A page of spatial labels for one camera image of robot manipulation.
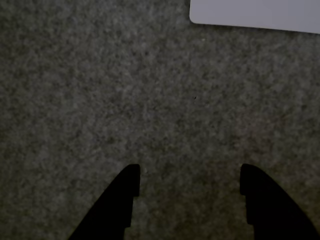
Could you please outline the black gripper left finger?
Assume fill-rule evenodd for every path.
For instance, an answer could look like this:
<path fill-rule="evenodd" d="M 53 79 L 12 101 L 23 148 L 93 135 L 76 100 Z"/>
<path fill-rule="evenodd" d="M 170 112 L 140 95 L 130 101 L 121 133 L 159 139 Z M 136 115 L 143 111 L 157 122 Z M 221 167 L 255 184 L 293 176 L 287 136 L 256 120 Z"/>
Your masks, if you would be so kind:
<path fill-rule="evenodd" d="M 140 165 L 127 165 L 93 204 L 70 240 L 123 240 L 140 194 Z"/>

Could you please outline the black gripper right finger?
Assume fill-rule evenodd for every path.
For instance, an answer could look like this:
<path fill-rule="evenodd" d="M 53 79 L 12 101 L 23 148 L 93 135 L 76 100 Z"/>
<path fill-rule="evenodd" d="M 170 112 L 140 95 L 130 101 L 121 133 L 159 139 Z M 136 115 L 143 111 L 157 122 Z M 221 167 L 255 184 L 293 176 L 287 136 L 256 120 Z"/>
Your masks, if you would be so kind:
<path fill-rule="evenodd" d="M 255 240 L 318 240 L 320 235 L 298 204 L 268 174 L 244 163 L 240 194 Z"/>

